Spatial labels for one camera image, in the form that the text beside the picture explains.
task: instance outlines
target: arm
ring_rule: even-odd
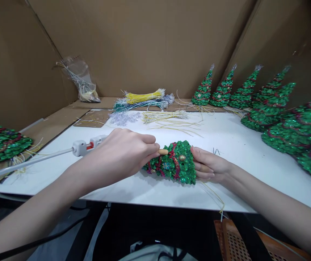
[[[158,150],[152,135],[115,129],[98,148],[0,221],[0,253],[45,237],[75,200],[134,175],[159,156]],[[29,254],[11,259],[26,260]]]
[[[197,175],[237,194],[275,227],[311,254],[311,208],[263,183],[240,167],[200,148],[192,148]],[[213,173],[202,171],[209,167]]]

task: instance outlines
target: white table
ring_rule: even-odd
[[[191,145],[213,152],[218,149],[221,157],[237,164],[256,178],[290,197],[311,207],[311,176],[307,174],[287,154],[282,154],[267,146],[260,138],[261,133],[248,129],[240,123],[240,118],[230,113],[202,114],[200,130],[193,137],[177,130],[149,129],[157,123],[144,124],[141,120],[129,123],[130,130],[152,134],[161,147],[178,140],[188,140]],[[190,122],[201,120],[201,114],[191,113]],[[47,145],[41,154],[50,154],[70,148],[75,140],[89,141],[91,137],[109,134],[113,128],[109,121],[102,128],[69,127],[59,137]],[[66,168],[76,162],[73,154],[64,154],[32,165],[25,173],[13,174],[0,184],[0,192],[35,195],[57,179]],[[207,183],[224,201],[225,211],[255,211],[239,197],[219,184]],[[203,184],[182,185],[156,175],[138,172],[109,187],[105,187],[83,197],[88,200],[144,204],[152,206],[196,208],[220,210],[217,197]]]

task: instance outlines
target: hand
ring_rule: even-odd
[[[134,175],[148,161],[159,156],[159,148],[152,135],[114,129],[96,149],[65,172],[76,178],[85,195]]]
[[[228,174],[233,164],[213,153],[198,147],[191,147],[194,157],[196,176],[199,179],[220,182]]]

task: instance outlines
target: gold ornament ball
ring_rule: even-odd
[[[185,156],[184,155],[180,155],[179,157],[178,157],[178,159],[180,160],[180,161],[185,161]]]

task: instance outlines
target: clear plastic bag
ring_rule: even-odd
[[[56,64],[62,67],[63,72],[75,83],[80,101],[88,103],[101,102],[96,92],[96,84],[91,81],[88,65],[80,56],[66,57]]]

